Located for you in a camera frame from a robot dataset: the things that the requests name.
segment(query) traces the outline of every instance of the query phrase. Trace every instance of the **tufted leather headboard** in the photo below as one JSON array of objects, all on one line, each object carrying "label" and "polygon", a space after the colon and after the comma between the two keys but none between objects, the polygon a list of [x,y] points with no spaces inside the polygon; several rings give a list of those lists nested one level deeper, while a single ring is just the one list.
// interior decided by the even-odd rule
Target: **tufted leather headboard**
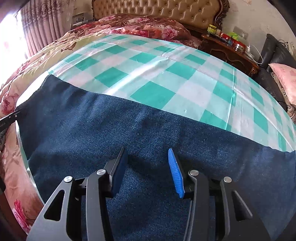
[{"label": "tufted leather headboard", "polygon": [[116,14],[152,15],[174,19],[186,28],[204,31],[209,24],[221,29],[228,0],[92,0],[94,19]]}]

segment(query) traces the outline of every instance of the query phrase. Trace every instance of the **curtain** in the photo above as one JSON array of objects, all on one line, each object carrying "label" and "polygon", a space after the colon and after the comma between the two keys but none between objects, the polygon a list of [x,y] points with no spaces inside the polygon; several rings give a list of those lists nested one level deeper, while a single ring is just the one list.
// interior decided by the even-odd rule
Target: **curtain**
[{"label": "curtain", "polygon": [[27,54],[32,56],[71,28],[75,0],[31,0],[21,9]]}]

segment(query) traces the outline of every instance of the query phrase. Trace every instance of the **wooden nightstand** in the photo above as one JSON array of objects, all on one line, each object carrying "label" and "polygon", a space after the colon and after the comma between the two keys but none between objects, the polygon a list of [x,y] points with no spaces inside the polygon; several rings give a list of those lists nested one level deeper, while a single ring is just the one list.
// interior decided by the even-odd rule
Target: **wooden nightstand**
[{"label": "wooden nightstand", "polygon": [[199,47],[199,50],[223,60],[249,77],[259,72],[259,66],[254,61],[248,59],[245,54],[235,51],[232,46],[214,37],[202,35],[202,45]]}]

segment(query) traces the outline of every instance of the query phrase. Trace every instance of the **dark blue felt mat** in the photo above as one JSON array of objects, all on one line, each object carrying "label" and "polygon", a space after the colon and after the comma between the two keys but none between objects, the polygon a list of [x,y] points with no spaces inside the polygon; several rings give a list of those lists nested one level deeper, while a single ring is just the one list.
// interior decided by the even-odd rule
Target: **dark blue felt mat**
[{"label": "dark blue felt mat", "polygon": [[211,178],[230,176],[275,239],[295,212],[295,152],[118,97],[84,91],[49,75],[19,108],[29,167],[44,201],[67,175],[129,153],[120,193],[108,201],[115,240],[182,240],[189,202],[178,198],[168,149]]}]

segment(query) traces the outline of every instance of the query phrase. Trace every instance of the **plaid bed sheet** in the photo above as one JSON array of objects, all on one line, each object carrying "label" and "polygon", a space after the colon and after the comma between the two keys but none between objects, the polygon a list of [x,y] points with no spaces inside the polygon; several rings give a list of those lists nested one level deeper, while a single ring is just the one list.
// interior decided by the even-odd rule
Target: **plaid bed sheet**
[{"label": "plaid bed sheet", "polygon": [[49,70],[81,89],[201,121],[280,151],[295,150],[295,125],[254,80],[202,51],[111,34]]}]

